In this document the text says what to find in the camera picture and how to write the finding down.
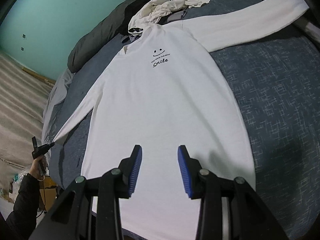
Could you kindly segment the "left forearm black sleeve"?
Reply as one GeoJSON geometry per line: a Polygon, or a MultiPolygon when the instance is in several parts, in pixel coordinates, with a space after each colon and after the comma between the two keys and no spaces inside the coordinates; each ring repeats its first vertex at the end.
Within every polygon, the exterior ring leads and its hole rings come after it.
{"type": "Polygon", "coordinates": [[[39,181],[28,173],[23,176],[13,211],[6,219],[9,229],[13,232],[30,235],[36,228],[39,200],[39,181]]]}

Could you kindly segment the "person's left hand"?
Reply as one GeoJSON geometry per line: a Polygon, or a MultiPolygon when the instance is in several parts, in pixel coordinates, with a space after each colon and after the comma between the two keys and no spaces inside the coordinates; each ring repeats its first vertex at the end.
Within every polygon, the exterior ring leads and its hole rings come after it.
{"type": "Polygon", "coordinates": [[[46,170],[48,164],[47,164],[46,157],[44,155],[41,155],[33,160],[31,168],[28,172],[31,176],[33,176],[34,178],[36,178],[38,180],[42,180],[43,175],[45,174],[42,172],[42,170],[40,168],[41,164],[43,165],[43,168],[46,170]]]}

